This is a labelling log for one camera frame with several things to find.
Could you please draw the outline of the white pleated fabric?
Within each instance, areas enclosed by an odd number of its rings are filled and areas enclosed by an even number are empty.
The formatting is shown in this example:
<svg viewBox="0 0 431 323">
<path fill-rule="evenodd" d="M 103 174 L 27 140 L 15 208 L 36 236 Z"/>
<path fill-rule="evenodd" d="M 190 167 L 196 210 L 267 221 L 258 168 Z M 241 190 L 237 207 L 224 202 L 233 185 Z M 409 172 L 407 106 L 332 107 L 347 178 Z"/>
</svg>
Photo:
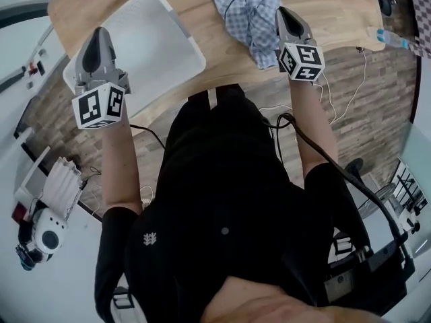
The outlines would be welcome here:
<svg viewBox="0 0 431 323">
<path fill-rule="evenodd" d="M 40 200 L 68 220 L 82 192 L 81 171 L 73 161 L 59 157 L 46 178 Z"/>
</svg>

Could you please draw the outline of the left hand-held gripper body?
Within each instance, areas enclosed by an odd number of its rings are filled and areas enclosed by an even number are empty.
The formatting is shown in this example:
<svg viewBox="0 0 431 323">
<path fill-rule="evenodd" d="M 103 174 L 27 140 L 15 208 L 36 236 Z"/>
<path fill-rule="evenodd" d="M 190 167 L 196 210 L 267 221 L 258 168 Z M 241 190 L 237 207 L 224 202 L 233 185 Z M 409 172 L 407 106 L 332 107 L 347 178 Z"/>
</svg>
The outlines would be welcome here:
<svg viewBox="0 0 431 323">
<path fill-rule="evenodd" d="M 116 58 L 108 30 L 96 28 L 75 61 L 72 106 L 79 129 L 101 129 L 122 119 L 131 89 L 128 73 L 117 67 Z"/>
</svg>

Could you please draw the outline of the person's black clothing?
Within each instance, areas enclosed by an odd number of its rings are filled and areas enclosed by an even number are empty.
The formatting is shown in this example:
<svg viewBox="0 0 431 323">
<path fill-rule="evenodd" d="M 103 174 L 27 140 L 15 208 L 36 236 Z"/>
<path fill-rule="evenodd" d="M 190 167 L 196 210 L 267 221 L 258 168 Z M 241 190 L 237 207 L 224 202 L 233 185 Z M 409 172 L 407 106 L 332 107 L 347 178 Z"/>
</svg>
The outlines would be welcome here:
<svg viewBox="0 0 431 323">
<path fill-rule="evenodd" d="M 96 311 L 114 323 L 124 277 L 147 323 L 225 320 L 276 295 L 321 306 L 335 230 L 370 240 L 332 158 L 291 182 L 263 115 L 237 85 L 191 96 L 170 128 L 156 197 L 136 214 L 107 209 Z"/>
</svg>

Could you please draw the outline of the white plastic basket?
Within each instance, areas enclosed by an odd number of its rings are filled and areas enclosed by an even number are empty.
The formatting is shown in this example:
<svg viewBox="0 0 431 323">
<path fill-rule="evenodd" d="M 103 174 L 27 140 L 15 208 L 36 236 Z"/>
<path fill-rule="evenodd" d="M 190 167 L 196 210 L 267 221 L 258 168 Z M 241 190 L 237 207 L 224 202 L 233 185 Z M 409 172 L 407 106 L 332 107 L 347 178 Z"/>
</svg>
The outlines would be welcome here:
<svg viewBox="0 0 431 323">
<path fill-rule="evenodd" d="M 129 117 L 205 69 L 205 57 L 167 0 L 128 0 L 102 27 L 116 66 L 129 77 Z"/>
</svg>

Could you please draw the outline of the white round device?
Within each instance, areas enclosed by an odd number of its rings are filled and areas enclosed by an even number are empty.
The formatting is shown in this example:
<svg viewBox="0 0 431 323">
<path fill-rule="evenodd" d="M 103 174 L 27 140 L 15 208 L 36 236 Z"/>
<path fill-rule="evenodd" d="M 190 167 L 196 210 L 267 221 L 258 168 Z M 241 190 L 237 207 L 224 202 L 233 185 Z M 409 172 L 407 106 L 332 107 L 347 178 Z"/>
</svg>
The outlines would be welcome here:
<svg viewBox="0 0 431 323">
<path fill-rule="evenodd" d="M 34 214 L 32 222 L 32 252 L 36 252 L 38 262 L 47 262 L 63 245 L 67 221 L 53 210 L 44 208 Z"/>
</svg>

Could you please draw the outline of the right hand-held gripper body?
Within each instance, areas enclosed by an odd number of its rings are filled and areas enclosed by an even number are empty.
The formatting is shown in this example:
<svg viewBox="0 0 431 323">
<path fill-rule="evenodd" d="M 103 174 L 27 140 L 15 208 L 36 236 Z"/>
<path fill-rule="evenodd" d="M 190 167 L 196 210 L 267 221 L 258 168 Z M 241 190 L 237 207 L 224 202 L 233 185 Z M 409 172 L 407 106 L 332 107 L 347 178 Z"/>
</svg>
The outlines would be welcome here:
<svg viewBox="0 0 431 323">
<path fill-rule="evenodd" d="M 280 6 L 275 15 L 279 49 L 275 52 L 279 71 L 294 81 L 314 83 L 325 69 L 323 51 L 308 23 L 297 13 Z"/>
</svg>

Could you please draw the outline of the clear bottle with blue cap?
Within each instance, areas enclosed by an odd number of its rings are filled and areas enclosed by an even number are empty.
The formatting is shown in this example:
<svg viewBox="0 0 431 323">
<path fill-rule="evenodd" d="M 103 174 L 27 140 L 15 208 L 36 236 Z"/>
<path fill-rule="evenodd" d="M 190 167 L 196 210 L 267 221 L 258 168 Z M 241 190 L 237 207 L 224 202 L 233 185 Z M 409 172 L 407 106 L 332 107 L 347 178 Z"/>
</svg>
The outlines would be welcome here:
<svg viewBox="0 0 431 323">
<path fill-rule="evenodd" d="M 381 28 L 367 27 L 367 33 L 373 40 L 377 40 L 394 48 L 409 49 L 409 42 L 394 32 Z"/>
</svg>

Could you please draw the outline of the blue checked shirt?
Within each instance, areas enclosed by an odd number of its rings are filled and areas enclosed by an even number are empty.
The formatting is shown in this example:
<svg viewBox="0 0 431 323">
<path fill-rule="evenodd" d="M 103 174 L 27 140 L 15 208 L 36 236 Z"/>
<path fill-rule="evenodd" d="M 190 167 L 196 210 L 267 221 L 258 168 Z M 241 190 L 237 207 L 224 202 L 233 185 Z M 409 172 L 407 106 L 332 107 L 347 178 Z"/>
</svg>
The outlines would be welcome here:
<svg viewBox="0 0 431 323">
<path fill-rule="evenodd" d="M 275 15 L 280 0 L 214 0 L 227 33 L 245 45 L 259 69 L 277 66 Z"/>
</svg>

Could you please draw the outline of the black equipment bag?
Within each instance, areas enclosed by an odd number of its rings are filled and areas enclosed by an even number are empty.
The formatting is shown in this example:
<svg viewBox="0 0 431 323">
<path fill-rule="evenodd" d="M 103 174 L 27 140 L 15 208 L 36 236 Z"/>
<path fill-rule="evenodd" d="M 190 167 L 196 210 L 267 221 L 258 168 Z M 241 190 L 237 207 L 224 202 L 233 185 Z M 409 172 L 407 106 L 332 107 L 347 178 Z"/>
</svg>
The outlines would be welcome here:
<svg viewBox="0 0 431 323">
<path fill-rule="evenodd" d="M 352 252 L 329 264 L 324 282 L 327 303 L 384 316 L 407 295 L 415 265 L 401 234 L 378 252 Z"/>
</svg>

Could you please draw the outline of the person's left forearm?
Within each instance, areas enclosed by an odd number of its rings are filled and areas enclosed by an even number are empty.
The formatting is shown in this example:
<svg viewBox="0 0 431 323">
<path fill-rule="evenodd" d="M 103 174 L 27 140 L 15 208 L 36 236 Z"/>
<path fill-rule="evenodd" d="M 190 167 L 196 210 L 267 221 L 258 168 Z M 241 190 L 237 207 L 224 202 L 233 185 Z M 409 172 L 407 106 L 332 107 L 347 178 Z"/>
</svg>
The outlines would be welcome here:
<svg viewBox="0 0 431 323">
<path fill-rule="evenodd" d="M 102 129 L 102 197 L 107 209 L 124 207 L 139 214 L 139 170 L 129 119 Z"/>
</svg>

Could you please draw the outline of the person's right forearm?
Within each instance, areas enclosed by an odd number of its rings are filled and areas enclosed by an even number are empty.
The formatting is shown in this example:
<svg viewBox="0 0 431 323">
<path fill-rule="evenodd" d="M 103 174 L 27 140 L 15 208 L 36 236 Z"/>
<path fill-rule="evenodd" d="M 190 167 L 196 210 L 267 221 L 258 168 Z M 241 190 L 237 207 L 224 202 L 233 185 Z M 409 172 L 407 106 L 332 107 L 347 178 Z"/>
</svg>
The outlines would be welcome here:
<svg viewBox="0 0 431 323">
<path fill-rule="evenodd" d="M 289 84 L 292 112 L 297 126 L 334 161 L 337 161 L 337 141 L 319 101 L 316 88 L 307 81 L 289 80 Z M 313 168 L 326 162 L 325 158 L 319 155 L 302 138 L 298 139 L 298 149 L 304 177 Z"/>
</svg>

